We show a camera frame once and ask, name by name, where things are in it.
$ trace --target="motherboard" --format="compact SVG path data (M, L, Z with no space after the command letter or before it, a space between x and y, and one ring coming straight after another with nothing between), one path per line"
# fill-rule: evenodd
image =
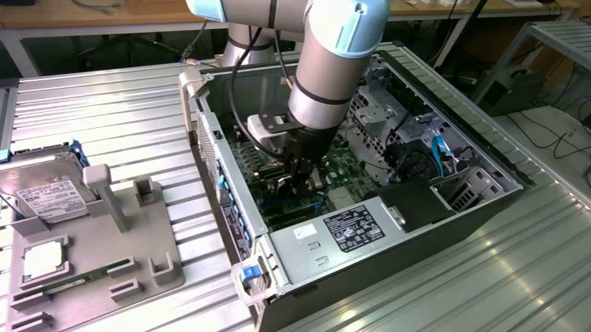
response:
M284 176L282 163L256 150L248 141L231 140L230 148L260 214L274 231L358 203L379 187L340 136L319 166L322 189L290 198L279 198L275 187Z

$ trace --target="metal bracket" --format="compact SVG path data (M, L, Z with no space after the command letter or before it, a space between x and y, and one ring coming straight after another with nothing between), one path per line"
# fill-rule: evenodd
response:
M270 133L283 133L304 127L296 119L290 118L287 113L264 112L259 114L259 119Z
M184 128L192 132L194 125L191 121L191 108L188 106L190 98L195 98L203 93L207 79L203 77L196 66L183 67L183 73L179 75L179 92L182 94L182 110L184 119Z

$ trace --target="black cable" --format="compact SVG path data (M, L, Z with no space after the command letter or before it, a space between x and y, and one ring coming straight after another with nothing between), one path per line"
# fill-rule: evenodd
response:
M200 31L198 32L198 34L196 34L196 36L195 36L195 38L194 38L194 41L192 41L191 44L188 44L187 47L184 48L184 51L183 51L183 54L182 54L182 60L183 60L183 59L187 59L187 58L191 56L191 53L194 52L194 47L195 47L196 41L200 40L200 37L202 37L202 35L203 35L203 32L206 31L207 23L208 23L208 20L206 20L206 21L203 22L203 25L202 25Z
M583 121L583 106L585 106L585 104L589 103L589 102L591 102L591 99L587 99L587 100L585 101L585 103L581 104L581 106L579 106L579 110L578 110L578 113L579 113L579 122Z
M533 123L535 123L538 126L541 126L542 128L545 128L546 130L549 130L557 137L558 137L558 140L555 141L555 143L558 142L565 142L566 144L569 144L571 147L574 147L575 149L577 149L577 151L574 152L574 153L577 153L577 152L585 152L586 154L589 154L589 155L591 155L591 153L587 151L589 149L591 149L591 147L583 147L583 148L579 148L577 145L574 145L573 143L570 143L566 139L565 139L565 135L559 135L553 129L550 129L547 126L545 126L542 123L539 123L538 121L535 121L530 116L527 116L527 114L525 114L525 113L522 113L522 112L519 112L519 114L530 121L530 122L533 122Z
M271 157L276 158L276 159L282 159L284 156L283 154L278 154L272 151L270 151L262 144L260 142L255 139L255 137L252 136L251 132L248 131L248 128L244 126L244 124L240 121L240 116L239 116L239 111L236 109L236 96L234 93L234 88L235 88L235 82L236 82L236 75L239 73L239 69L240 69L240 65L244 62L244 59L248 56L248 53L252 50L252 47L255 46L256 40L259 39L259 35L260 32L263 31L263 28L258 28L254 38L251 40L251 43L248 44L247 49L244 50L239 61L236 61L236 65L234 66L232 69L232 74L230 75L230 88L228 88L228 94L230 94L230 108L232 109L232 113L234 113L234 118L236 119L236 124L242 130L242 132L244 133L244 135L247 136L248 140L251 141L252 145L260 150L263 151L263 153L268 154Z
M454 14L454 10L455 10L457 5L458 5L458 0L454 1L454 6L451 7L451 10L450 10L450 13L449 13L447 19L446 19L446 21L450 22L450 29L447 32L446 39L443 40L442 47L439 48L438 52L435 53L435 56L431 58L431 60L427 61L429 64L439 57L439 54L442 54L443 48L446 47L447 41L450 40L451 32L454 30L454 24L451 23L451 14Z
M579 102L579 100L583 100L583 99L591 99L591 95L585 95L585 96L579 97L578 99L575 99L575 100L571 102L571 104L569 104L567 107L563 107L563 108L562 108L562 110L566 111L567 109L570 109L570 108L573 107L573 105L575 105L575 104Z
M286 83L287 86L290 87L290 89L292 88L292 80L290 79L290 74L287 74L287 68L286 68L286 63L284 63L284 57L280 54L280 49L279 49L279 31L275 31L275 48L278 51L278 57L279 57L279 64L280 64L280 69L284 71L284 76L286 76Z
M571 85L573 78L575 77L575 71L577 71L577 62L573 62L571 77L569 78L569 81L567 81L567 83L566 83L566 86L565 86L563 92L561 93L561 95L559 95L558 98L557 98L557 101L554 102L555 105L558 105L561 99L562 99L563 96L565 96L566 91L569 90L569 86Z
M386 137L386 145L389 144L390 138L393 138L393 140L395 139L393 133L397 133L397 131L402 128L402 126L407 122L409 118L410 118L410 112L407 112L407 114L405 114L405 117L401 120L401 122L397 124L397 127L390 131L390 133Z
M557 4L557 6L558 6L558 8L559 8L559 10L561 10L561 12L559 12L559 16L562 16L563 15L563 7L561 6L561 4L558 3L558 1L557 0L554 0L554 3Z
M431 162L431 166L434 166L434 168L435 168L435 172L438 172L439 171L439 166L437 165L437 161L435 161L434 155L429 154L427 152L425 152L423 150L419 150L419 149L414 149L413 151L418 152L423 157L427 157L427 159Z
M526 136L527 140L534 144L535 147L541 148L541 149L546 149L547 147L551 147L553 145L557 144L557 142L559 140L555 140L551 144L549 145L539 145L537 142L534 142L534 139L530 137L530 135L527 135L526 131L523 130L523 128L521 127L521 125L518 124L518 122L514 120L514 118L506 114L506 117L511 120L511 122L514 123L514 125L517 126L517 128L519 129L519 131L523 133L523 135Z

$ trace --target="black cable on floor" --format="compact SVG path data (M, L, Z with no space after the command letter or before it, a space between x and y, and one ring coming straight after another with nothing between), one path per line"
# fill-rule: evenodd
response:
M566 139L565 139L565 136L566 136L566 134L567 133L565 133L563 135L558 135L558 133L553 130L553 129L550 129L547 126L545 126L542 123L539 123L538 121L535 121L533 118L530 118L525 113L519 113L521 115L523 115L525 116L525 118L529 120L529 121L531 121L533 123L535 123L538 126L541 126L542 128L545 128L545 129L547 129L557 137L558 137L558 139L551 143L551 144L549 144L549 145L539 145L538 143L535 143L534 142L534 140L531 139L531 137L530 137L530 135L527 135L527 133L526 133L526 131L523 130L523 128L519 126L519 124L515 122L515 120L511 118L511 116L509 116L509 114L506 115L507 116L507 118L514 122L514 125L518 127L518 129L521 130L521 132L525 134L525 136L526 136L526 138L530 140L530 142L538 147L538 148L541 148L541 149L546 149L547 147L551 147L553 145L554 145L554 149L553 149L553 157L557 159L557 160L559 160L559 159L563 159L563 158L566 158L566 157L569 157L569 156L571 156L573 154L577 154L578 152L583 152L583 153L586 153L586 154L589 154L590 156L591 156L591 153L587 151L589 149L591 149L591 147L583 147L583 148L579 148L577 145L574 145L573 143L570 143ZM565 154L565 155L562 155L562 156L558 156L558 147L559 147L559 144L561 144L561 142L565 142L565 143L567 143L571 147L574 147L577 150L574 150L574 151L571 151L571 152L569 152L567 154ZM590 177L589 177L589 175L591 174L591 166L587 168L587 171L585 172L585 174L583 174L583 177L585 177L585 179L586 179L586 182L587 182L587 185L591 187L591 180L590 180Z

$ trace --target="side panel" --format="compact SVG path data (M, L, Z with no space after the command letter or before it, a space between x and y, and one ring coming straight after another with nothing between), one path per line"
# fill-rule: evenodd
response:
M264 310L260 332L278 331L465 240L522 194L523 191L519 191L505 196L311 287L282 297Z

